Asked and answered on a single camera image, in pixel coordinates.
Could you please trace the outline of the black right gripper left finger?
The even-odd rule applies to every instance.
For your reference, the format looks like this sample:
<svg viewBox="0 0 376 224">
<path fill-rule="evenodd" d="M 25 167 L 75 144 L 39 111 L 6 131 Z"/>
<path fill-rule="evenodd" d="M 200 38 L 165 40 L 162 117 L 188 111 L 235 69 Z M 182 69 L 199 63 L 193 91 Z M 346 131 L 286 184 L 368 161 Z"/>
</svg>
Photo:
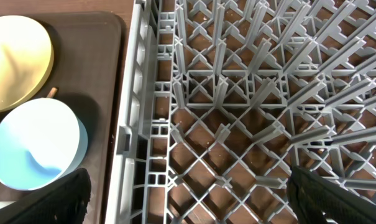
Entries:
<svg viewBox="0 0 376 224">
<path fill-rule="evenodd" d="M 90 197 L 90 176 L 79 168 L 1 208 L 0 224 L 83 223 Z"/>
</svg>

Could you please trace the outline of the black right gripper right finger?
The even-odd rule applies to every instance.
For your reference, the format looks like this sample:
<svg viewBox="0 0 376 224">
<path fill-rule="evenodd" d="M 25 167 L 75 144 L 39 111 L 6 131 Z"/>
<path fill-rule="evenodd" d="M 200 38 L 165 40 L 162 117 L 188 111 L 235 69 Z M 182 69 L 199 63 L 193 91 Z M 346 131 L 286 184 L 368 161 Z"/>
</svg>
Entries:
<svg viewBox="0 0 376 224">
<path fill-rule="evenodd" d="M 376 205 L 302 167 L 293 167 L 287 197 L 299 223 L 376 223 Z"/>
</svg>

